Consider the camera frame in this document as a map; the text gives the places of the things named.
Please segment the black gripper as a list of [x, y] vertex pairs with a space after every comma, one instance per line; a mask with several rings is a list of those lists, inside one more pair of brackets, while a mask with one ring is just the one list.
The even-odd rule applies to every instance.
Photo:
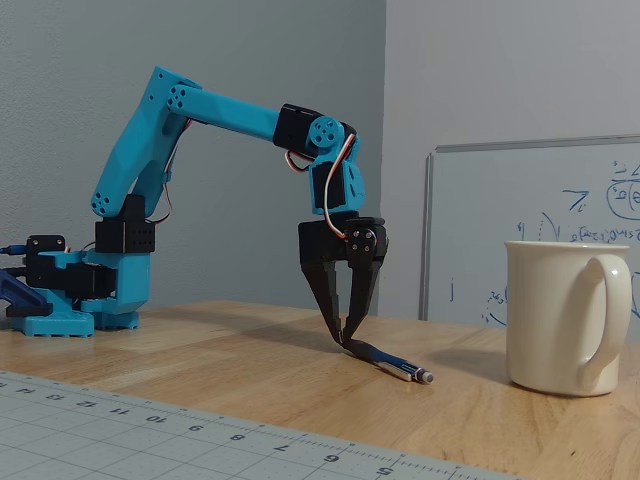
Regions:
[[[344, 233], [339, 237], [324, 220], [298, 225], [302, 272], [333, 340], [352, 339], [367, 316], [379, 270], [388, 249], [385, 221], [376, 217], [332, 217]], [[349, 312], [342, 333], [335, 262], [346, 261], [352, 271]]]

